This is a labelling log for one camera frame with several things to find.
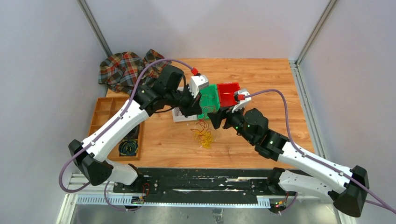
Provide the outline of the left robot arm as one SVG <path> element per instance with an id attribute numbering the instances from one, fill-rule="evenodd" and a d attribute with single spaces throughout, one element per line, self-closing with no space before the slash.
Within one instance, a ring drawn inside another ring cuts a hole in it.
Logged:
<path id="1" fill-rule="evenodd" d="M 178 108 L 185 117 L 201 114 L 200 90 L 207 87 L 209 81 L 206 76 L 196 74 L 181 91 L 179 84 L 184 80 L 181 69 L 166 66 L 158 78 L 139 86 L 135 95 L 126 100 L 99 130 L 82 141 L 69 143 L 72 162 L 89 184 L 97 186 L 113 181 L 123 183 L 132 193 L 142 189 L 143 180 L 137 168 L 114 162 L 108 159 L 108 155 L 129 132 L 165 106 Z"/>

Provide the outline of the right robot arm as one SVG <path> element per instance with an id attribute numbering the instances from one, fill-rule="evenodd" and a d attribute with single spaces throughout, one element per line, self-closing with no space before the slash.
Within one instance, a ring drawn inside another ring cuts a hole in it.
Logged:
<path id="1" fill-rule="evenodd" d="M 288 137 L 269 129 L 269 120 L 256 108 L 233 112 L 222 107 L 208 113 L 215 129 L 233 128 L 237 135 L 254 146 L 255 151 L 266 159 L 280 161 L 303 171 L 293 174 L 282 168 L 273 169 L 274 177 L 267 181 L 267 189 L 274 195 L 292 191 L 318 197 L 332 202 L 334 207 L 351 217 L 360 217 L 369 187 L 366 169 L 360 166 L 349 168 L 321 158 Z"/>

